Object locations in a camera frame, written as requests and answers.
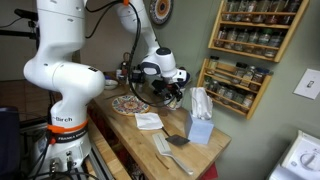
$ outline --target tissue box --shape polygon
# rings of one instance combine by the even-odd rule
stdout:
[[[201,120],[189,112],[185,126],[186,136],[191,142],[208,144],[213,127],[212,119]]]

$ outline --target patterned plate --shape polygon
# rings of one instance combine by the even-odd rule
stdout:
[[[150,106],[135,96],[126,95],[114,99],[112,101],[112,108],[119,114],[134,116],[135,113],[148,112]]]

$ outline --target light switch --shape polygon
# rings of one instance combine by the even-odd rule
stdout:
[[[307,69],[293,93],[310,99],[316,99],[319,92],[320,71]]]

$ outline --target white appliance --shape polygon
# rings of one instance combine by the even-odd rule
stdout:
[[[299,130],[269,180],[320,180],[320,139]]]

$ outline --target green wall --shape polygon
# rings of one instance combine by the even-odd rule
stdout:
[[[320,1],[309,7],[280,63],[247,58],[208,49],[220,0],[174,1],[170,21],[155,27],[163,46],[174,52],[178,65],[192,74],[194,86],[204,58],[217,55],[222,62],[237,61],[274,71],[271,83],[251,120],[214,104],[215,126],[232,137],[218,158],[219,179],[265,179],[295,139],[297,130],[320,137],[320,97],[310,100],[293,94],[307,68],[320,70]],[[191,108],[186,95],[184,107]]]

